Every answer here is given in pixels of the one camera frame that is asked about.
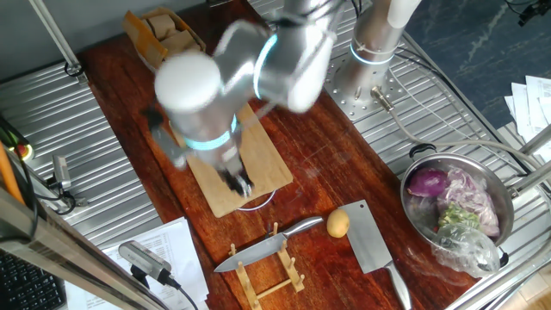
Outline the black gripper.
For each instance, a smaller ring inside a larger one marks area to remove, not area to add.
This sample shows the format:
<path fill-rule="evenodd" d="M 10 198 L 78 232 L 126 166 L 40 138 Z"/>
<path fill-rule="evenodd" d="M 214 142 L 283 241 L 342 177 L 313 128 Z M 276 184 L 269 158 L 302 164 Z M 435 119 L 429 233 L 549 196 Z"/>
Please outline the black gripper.
<path fill-rule="evenodd" d="M 248 177 L 243 177 L 245 167 L 241 161 L 218 163 L 215 169 L 229 190 L 238 191 L 244 198 L 252 195 L 254 184 Z"/>

